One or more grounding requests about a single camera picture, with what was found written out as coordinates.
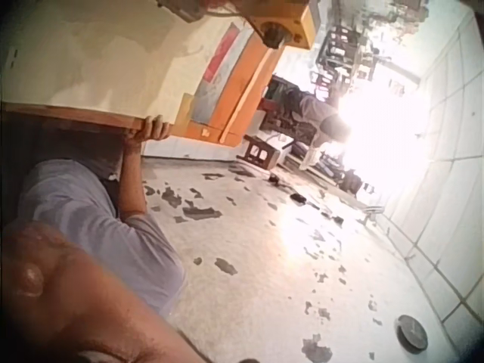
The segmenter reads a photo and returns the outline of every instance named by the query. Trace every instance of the floor stain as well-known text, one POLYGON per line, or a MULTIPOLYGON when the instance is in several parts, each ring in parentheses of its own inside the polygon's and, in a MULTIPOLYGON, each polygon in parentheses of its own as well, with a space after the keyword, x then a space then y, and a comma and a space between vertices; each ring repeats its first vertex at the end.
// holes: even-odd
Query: floor stain
POLYGON ((330 313, 328 310, 324 309, 324 308, 319 308, 318 309, 318 314, 319 316, 321 316, 322 318, 326 318, 328 321, 331 320, 331 316, 330 316, 330 313))
POLYGON ((168 202, 168 204, 172 208, 178 208, 182 204, 182 197, 180 197, 179 195, 175 194, 175 192, 173 191, 173 189, 171 189, 170 187, 166 187, 166 189, 163 192, 163 194, 161 194, 161 199, 163 199, 166 202, 168 202))
POLYGON ((331 348, 327 346, 319 346, 318 342, 321 340, 320 334, 313 334, 312 339, 302 340, 301 352, 312 363, 327 363, 331 360, 333 353, 331 348))
POLYGON ((319 256, 315 255, 314 253, 310 253, 306 247, 304 247, 304 252, 306 252, 306 255, 311 256, 312 259, 318 259, 319 256))
POLYGON ((185 214, 185 217, 194 219, 196 221, 208 218, 220 218, 220 216, 222 215, 220 211, 214 210, 212 207, 205 209, 200 209, 196 207, 183 207, 183 214, 185 214))
POLYGON ((226 274, 229 274, 230 276, 234 276, 235 274, 238 273, 238 271, 235 269, 233 265, 225 261, 224 259, 219 259, 215 261, 215 266, 220 268, 221 271, 225 272, 226 274))
POLYGON ((206 172, 206 173, 204 173, 202 175, 205 178, 205 180, 217 180, 219 178, 223 178, 224 177, 223 174, 219 174, 217 172, 206 172))
POLYGON ((150 195, 153 195, 155 193, 154 189, 152 187, 148 187, 147 185, 144 185, 145 189, 145 194, 149 197, 150 195))
POLYGON ((245 170, 245 169, 229 169, 229 172, 233 172, 234 174, 240 175, 240 176, 247 176, 249 178, 255 178, 254 174, 245 170))
POLYGON ((369 309, 370 309, 372 312, 377 311, 377 310, 378 310, 378 308, 377 308, 377 303, 376 303, 375 301, 373 301, 373 300, 370 300, 370 301, 368 302, 368 308, 369 308, 369 309))
POLYGON ((226 198, 230 203, 232 203, 232 206, 237 206, 233 198, 230 198, 230 197, 226 197, 226 198))
POLYGON ((195 188, 190 188, 190 191, 194 194, 195 199, 203 199, 203 195, 195 188))
POLYGON ((309 315, 309 309, 312 307, 312 304, 309 301, 306 301, 306 308, 304 309, 304 313, 309 315))
POLYGON ((185 219, 185 218, 183 218, 181 216, 176 216, 176 217, 173 217, 173 218, 174 218, 175 222, 177 222, 177 223, 188 222, 187 219, 185 219))
POLYGON ((325 242, 326 240, 324 239, 323 235, 321 234, 320 231, 315 229, 313 235, 311 236, 313 240, 319 240, 320 242, 325 242))
POLYGON ((327 275, 326 275, 326 274, 319 275, 319 280, 318 280, 318 282, 320 282, 320 283, 322 283, 322 284, 323 284, 323 283, 324 283, 324 279, 325 279, 325 278, 327 278, 327 275))

